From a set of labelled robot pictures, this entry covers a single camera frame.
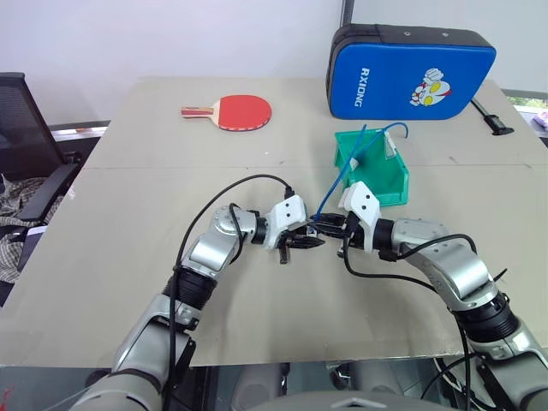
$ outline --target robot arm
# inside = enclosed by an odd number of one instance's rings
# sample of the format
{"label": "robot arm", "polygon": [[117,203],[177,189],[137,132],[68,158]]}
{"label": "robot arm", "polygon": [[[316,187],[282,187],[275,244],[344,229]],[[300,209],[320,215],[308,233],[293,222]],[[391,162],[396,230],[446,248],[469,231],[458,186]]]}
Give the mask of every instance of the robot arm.
{"label": "robot arm", "polygon": [[[302,198],[293,195],[264,217],[234,209],[244,242],[266,250],[279,247],[288,232],[307,223]],[[200,321],[201,310],[237,254],[240,240],[229,207],[214,212],[210,228],[183,255],[176,289],[176,383],[182,380],[195,350],[186,331]],[[97,382],[72,408],[152,411],[162,407],[169,377],[171,282],[156,295],[117,350],[109,376]]]}
{"label": "robot arm", "polygon": [[339,207],[349,211],[347,233],[363,228],[364,250],[378,250],[381,259],[405,259],[422,271],[465,330],[479,353],[479,373],[496,381],[495,396],[513,407],[534,409],[548,396],[548,357],[533,334],[510,310],[484,262],[460,239],[414,248],[449,234],[441,224],[426,220],[380,218],[378,200],[363,182],[347,188]]}

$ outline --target plaid fabric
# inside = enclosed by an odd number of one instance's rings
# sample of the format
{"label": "plaid fabric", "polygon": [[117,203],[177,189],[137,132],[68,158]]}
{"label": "plaid fabric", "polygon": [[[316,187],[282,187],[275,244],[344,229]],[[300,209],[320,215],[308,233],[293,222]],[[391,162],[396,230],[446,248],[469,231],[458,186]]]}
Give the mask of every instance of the plaid fabric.
{"label": "plaid fabric", "polygon": [[[34,192],[40,187],[45,178],[30,178],[20,182],[8,182],[4,179],[5,191],[0,195],[0,226],[31,228],[40,225],[40,222],[21,221],[17,218],[19,211],[33,197]],[[48,223],[53,217],[53,213],[59,206],[61,199],[56,199],[55,203],[48,211],[45,222]],[[6,283],[14,283],[19,277],[17,265],[23,249],[23,242],[18,241],[20,233],[10,233],[0,238],[0,280]]]}

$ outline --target beige table surface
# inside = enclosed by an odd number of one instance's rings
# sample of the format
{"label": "beige table surface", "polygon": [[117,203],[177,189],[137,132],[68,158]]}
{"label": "beige table surface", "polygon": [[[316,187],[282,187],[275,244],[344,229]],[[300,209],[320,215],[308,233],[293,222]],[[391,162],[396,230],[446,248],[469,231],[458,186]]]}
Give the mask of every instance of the beige table surface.
{"label": "beige table surface", "polygon": [[[286,82],[293,98],[285,106],[281,95],[270,97],[272,123],[256,133],[233,134],[201,120],[199,125],[185,122],[176,117],[177,107],[171,119],[161,109],[166,101],[183,104],[174,94],[184,91],[184,85],[195,100],[184,104],[203,104],[210,87],[266,95],[272,84]],[[337,175],[331,165],[332,131],[356,129],[360,122],[334,120],[320,109],[303,109],[303,117],[286,111],[299,104],[309,107],[305,98],[296,97],[299,87],[318,99],[314,89],[319,80],[240,79],[235,90],[232,83],[150,80],[131,92],[0,310],[0,363],[109,366],[117,345],[170,276],[190,220],[213,194],[238,178],[258,172],[279,175],[313,211]],[[200,88],[206,97],[200,97]],[[407,141],[395,131],[404,158],[410,157],[409,202],[385,208],[383,214],[437,219],[470,234],[493,274],[509,268],[499,286],[509,294],[515,313],[548,346],[547,150],[496,86],[487,83],[479,97],[516,132],[495,139],[470,108],[457,117],[460,122],[410,122]],[[312,107],[325,104],[316,99]],[[290,124],[279,118],[284,113]],[[133,139],[127,128],[134,130]],[[443,144],[432,137],[435,128]],[[285,134],[284,129],[300,132]],[[474,142],[483,147],[485,161],[477,146],[467,149]],[[336,193],[327,211],[337,209],[340,191]],[[234,201],[265,212],[281,195],[275,182],[250,182],[218,204]],[[196,235],[210,216],[206,213]],[[292,250],[286,266],[277,263],[277,253],[247,247],[205,307],[193,333],[198,343],[193,363],[347,360],[462,350],[455,322],[435,295],[414,284],[351,277],[336,257],[338,246],[328,239],[313,250]],[[363,271],[421,277],[404,262],[381,262],[357,251],[351,259]]]}

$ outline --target office chair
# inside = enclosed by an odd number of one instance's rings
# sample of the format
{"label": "office chair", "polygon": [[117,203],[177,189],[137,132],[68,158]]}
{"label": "office chair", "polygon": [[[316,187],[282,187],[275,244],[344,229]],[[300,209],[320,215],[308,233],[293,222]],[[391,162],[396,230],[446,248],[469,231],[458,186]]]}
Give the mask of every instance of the office chair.
{"label": "office chair", "polygon": [[[78,173],[80,164],[74,159],[59,150],[27,87],[25,75],[0,73],[0,173],[12,182],[46,177],[15,217],[43,223],[56,198],[66,193]],[[14,229],[0,227],[0,237]],[[13,284],[0,282],[0,306],[12,288]]]}

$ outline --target green storage box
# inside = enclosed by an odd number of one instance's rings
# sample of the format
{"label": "green storage box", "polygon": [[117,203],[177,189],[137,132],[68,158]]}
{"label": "green storage box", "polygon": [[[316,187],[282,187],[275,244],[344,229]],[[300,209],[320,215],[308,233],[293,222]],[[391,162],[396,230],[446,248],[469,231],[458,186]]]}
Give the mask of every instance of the green storage box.
{"label": "green storage box", "polygon": [[[360,153],[375,138],[381,129],[365,130],[363,142],[358,149]],[[360,137],[360,131],[335,133],[337,152],[335,166],[339,172],[343,169],[354,145]],[[396,149],[390,136],[379,136],[365,153],[356,155],[359,161],[354,171],[348,169],[342,178],[344,187],[355,182],[364,182],[373,191],[382,206],[399,206],[408,202],[409,171],[402,156]]]}

